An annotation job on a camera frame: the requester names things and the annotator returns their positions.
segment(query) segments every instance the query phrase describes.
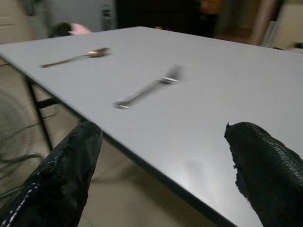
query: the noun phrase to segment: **fan grille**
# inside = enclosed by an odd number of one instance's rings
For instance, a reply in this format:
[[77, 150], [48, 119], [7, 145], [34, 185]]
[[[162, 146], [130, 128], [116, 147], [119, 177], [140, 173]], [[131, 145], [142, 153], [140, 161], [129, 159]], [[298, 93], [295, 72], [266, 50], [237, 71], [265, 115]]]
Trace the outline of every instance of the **fan grille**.
[[29, 117], [12, 96], [0, 92], [0, 180], [14, 172], [21, 163], [3, 162], [28, 154], [31, 144]]

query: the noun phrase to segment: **metal utensil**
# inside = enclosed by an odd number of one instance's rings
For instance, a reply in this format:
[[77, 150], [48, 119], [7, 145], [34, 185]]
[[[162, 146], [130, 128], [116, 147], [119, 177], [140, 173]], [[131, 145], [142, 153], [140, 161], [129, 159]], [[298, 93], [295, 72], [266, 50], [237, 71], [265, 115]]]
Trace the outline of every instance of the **metal utensil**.
[[118, 100], [114, 103], [114, 107], [118, 109], [128, 109], [129, 106], [134, 103], [140, 97], [147, 95], [148, 93], [154, 91], [155, 89], [166, 85], [166, 84], [173, 84], [176, 82], [180, 82], [180, 66], [175, 65], [170, 69], [166, 76], [161, 79], [158, 79], [152, 82], [150, 85], [146, 86], [140, 91], [130, 94], [127, 98], [123, 100]]
[[79, 59], [82, 59], [82, 58], [98, 58], [98, 57], [106, 55], [108, 53], [108, 50], [109, 50], [109, 48], [101, 48], [101, 49], [89, 51], [85, 55], [80, 55], [80, 56], [77, 56], [77, 57], [69, 58], [69, 59], [66, 59], [66, 60], [63, 60], [63, 61], [58, 61], [58, 62], [54, 62], [54, 63], [50, 63], [50, 64], [40, 65], [40, 67], [41, 68], [48, 68], [48, 67], [51, 67], [51, 66], [55, 66], [55, 65], [75, 61], [75, 60], [79, 60]]

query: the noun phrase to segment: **tiled floor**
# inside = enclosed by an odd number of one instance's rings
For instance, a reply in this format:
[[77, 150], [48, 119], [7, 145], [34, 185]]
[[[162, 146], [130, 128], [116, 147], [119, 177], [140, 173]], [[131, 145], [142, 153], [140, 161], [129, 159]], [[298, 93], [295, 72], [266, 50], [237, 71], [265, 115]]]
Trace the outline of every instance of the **tiled floor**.
[[[16, 97], [30, 113], [31, 124], [36, 123], [22, 79], [10, 66], [0, 66], [0, 91]], [[74, 116], [59, 106], [45, 114], [54, 114], [45, 119], [54, 144], [78, 123]], [[48, 153], [39, 126], [33, 127], [31, 152], [44, 156]], [[7, 182], [0, 181], [1, 191], [20, 184], [37, 165], [37, 160], [26, 161]], [[214, 226], [150, 174], [103, 142], [79, 227]]]

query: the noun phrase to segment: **table top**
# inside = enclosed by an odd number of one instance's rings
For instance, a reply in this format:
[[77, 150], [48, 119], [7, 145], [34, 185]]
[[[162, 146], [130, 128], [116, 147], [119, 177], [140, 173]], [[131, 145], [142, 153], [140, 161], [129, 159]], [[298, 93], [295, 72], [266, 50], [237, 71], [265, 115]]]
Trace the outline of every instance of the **table top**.
[[[100, 47], [111, 54], [39, 67]], [[237, 226], [262, 224], [235, 185], [227, 122], [255, 123], [303, 157], [300, 54], [134, 27], [6, 44], [0, 56]], [[175, 64], [181, 82], [113, 107]]]

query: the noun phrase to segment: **white wall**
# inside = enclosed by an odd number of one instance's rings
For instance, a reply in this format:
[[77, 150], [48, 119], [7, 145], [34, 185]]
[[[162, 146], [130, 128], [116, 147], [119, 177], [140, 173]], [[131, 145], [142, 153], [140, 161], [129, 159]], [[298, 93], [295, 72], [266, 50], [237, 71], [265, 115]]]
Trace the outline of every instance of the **white wall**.
[[103, 30], [102, 6], [111, 7], [115, 25], [113, 0], [48, 0], [52, 24], [70, 22], [82, 24], [93, 32]]
[[274, 47], [285, 48], [293, 42], [303, 43], [303, 0], [289, 0], [283, 6], [278, 21]]

